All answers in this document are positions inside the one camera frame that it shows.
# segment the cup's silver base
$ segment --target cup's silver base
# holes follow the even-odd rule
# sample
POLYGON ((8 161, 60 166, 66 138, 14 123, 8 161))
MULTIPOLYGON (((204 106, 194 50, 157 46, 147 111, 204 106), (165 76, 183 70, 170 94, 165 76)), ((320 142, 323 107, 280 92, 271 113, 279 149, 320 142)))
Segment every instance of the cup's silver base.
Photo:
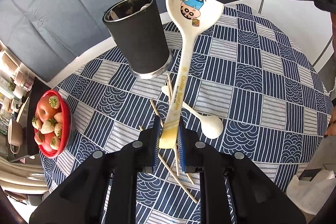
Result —
POLYGON ((158 77, 159 75, 165 73, 168 70, 169 66, 171 65, 172 61, 173 61, 173 56, 171 54, 171 51, 169 50, 169 56, 168 56, 167 62, 161 68, 157 69, 156 71, 149 72, 149 73, 138 73, 132 69, 131 65, 129 65, 129 70, 131 71, 133 76, 140 78, 140 79, 148 80, 154 77, 158 77))

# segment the white strawberry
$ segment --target white strawberry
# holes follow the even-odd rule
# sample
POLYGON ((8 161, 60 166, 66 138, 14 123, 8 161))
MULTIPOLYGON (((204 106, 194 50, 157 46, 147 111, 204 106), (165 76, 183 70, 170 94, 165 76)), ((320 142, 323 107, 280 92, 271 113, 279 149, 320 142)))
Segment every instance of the white strawberry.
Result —
POLYGON ((54 131, 55 129, 56 121, 55 119, 48 119, 43 123, 43 126, 41 128, 42 134, 48 134, 54 131))
POLYGON ((37 130, 41 130, 42 128, 42 121, 38 117, 38 115, 35 115, 34 118, 32 119, 31 123, 33 124, 33 127, 36 128, 37 130))
POLYGON ((55 114, 54 116, 56 122, 58 123, 63 123, 63 115, 62 115, 62 112, 58 112, 55 114))
POLYGON ((44 135, 40 131, 35 133, 34 139, 38 145, 42 145, 44 143, 44 135))
POLYGON ((54 132, 57 136, 57 138, 62 138, 62 128, 63 128, 63 124, 62 123, 58 123, 55 125, 55 129, 54 132))
POLYGON ((49 105, 52 108, 58 109, 60 106, 59 98, 56 95, 53 95, 49 98, 49 105))
POLYGON ((60 141, 57 137, 52 137, 50 142, 50 147, 54 150, 58 150, 60 141))

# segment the blue and white patterned tablecloth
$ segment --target blue and white patterned tablecloth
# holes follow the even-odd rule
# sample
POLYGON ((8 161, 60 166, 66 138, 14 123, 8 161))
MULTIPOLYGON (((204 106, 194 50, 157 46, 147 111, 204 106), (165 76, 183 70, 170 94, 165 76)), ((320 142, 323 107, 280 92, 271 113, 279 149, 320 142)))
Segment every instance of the blue and white patterned tablecloth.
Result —
MULTIPOLYGON (((173 53, 172 82, 179 68, 182 38, 164 25, 173 53)), ((93 151, 113 152, 137 140, 138 126, 152 126, 154 99, 164 119, 168 98, 161 93, 167 76, 136 79, 117 47, 90 61, 55 89, 66 98, 76 120, 71 147, 58 158, 41 156, 50 190, 55 189, 93 151)), ((330 119, 332 104, 301 50, 275 25, 250 7, 226 6, 223 15, 196 40, 184 100, 202 114, 223 120, 219 138, 207 139, 188 111, 186 127, 220 152, 241 151, 283 191, 307 166, 330 119)), ((161 150, 176 171, 172 150, 161 150)), ((195 185, 180 179, 197 200, 195 185)), ((160 163, 157 172, 138 175, 137 223, 198 223, 195 204, 160 163)))

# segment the red bowl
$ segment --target red bowl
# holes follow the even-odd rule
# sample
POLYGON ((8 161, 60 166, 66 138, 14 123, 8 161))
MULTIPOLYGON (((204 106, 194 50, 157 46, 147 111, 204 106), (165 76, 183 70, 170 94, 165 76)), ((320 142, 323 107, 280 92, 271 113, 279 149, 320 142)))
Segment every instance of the red bowl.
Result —
POLYGON ((39 145, 42 154, 50 159, 56 158, 59 154, 63 152, 63 150, 67 146, 71 131, 71 111, 68 103, 63 100, 61 95, 55 90, 48 90, 46 93, 42 95, 42 98, 45 96, 53 96, 53 95, 56 95, 58 97, 61 105, 62 117, 63 117, 62 138, 60 140, 58 150, 57 151, 55 150, 55 152, 48 152, 43 148, 42 145, 39 145))

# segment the silver screw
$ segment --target silver screw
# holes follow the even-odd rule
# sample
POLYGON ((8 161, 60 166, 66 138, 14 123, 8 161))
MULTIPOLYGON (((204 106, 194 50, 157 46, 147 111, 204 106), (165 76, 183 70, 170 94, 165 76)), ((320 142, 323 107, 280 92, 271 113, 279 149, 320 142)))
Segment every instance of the silver screw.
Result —
POLYGON ((103 156, 103 152, 101 152, 101 151, 95 151, 95 152, 93 152, 92 156, 93 156, 95 159, 99 159, 100 157, 103 156))
POLYGON ((236 152, 235 153, 235 158, 238 159, 238 160, 242 160, 244 158, 244 154, 241 153, 241 152, 236 152))
POLYGON ((142 147, 142 142, 141 141, 135 141, 135 142, 132 143, 132 146, 134 148, 142 147))
POLYGON ((204 142, 197 142, 197 143, 195 143, 195 146, 197 148, 204 148, 205 147, 205 143, 204 142))

